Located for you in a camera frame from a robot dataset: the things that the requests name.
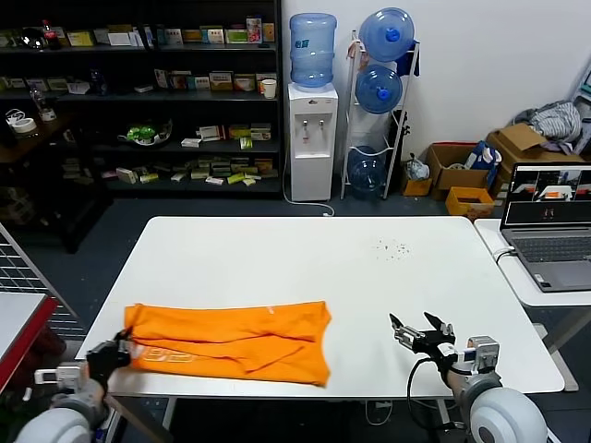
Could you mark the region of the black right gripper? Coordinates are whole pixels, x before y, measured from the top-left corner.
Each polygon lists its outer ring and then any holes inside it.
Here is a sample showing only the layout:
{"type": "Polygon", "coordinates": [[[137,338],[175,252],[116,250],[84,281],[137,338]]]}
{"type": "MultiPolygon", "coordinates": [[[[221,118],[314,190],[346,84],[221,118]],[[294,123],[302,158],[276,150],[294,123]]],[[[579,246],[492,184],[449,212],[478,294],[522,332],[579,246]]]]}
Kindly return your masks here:
{"type": "Polygon", "coordinates": [[[457,362],[455,334],[451,323],[443,322],[439,317],[424,313],[432,329],[416,331],[405,326],[393,313],[389,314],[393,337],[403,347],[413,353],[423,353],[438,365],[451,365],[457,362]]]}

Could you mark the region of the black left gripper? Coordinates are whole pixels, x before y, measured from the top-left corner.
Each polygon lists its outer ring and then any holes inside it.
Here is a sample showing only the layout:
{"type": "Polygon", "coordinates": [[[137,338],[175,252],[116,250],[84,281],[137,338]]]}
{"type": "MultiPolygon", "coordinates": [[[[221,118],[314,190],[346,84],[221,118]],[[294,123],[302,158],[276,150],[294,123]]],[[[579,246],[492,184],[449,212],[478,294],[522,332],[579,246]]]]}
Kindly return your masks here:
{"type": "Polygon", "coordinates": [[[135,343],[129,339],[132,328],[115,334],[115,339],[104,341],[86,353],[89,378],[107,383],[115,370],[129,365],[134,359],[135,343]]]}

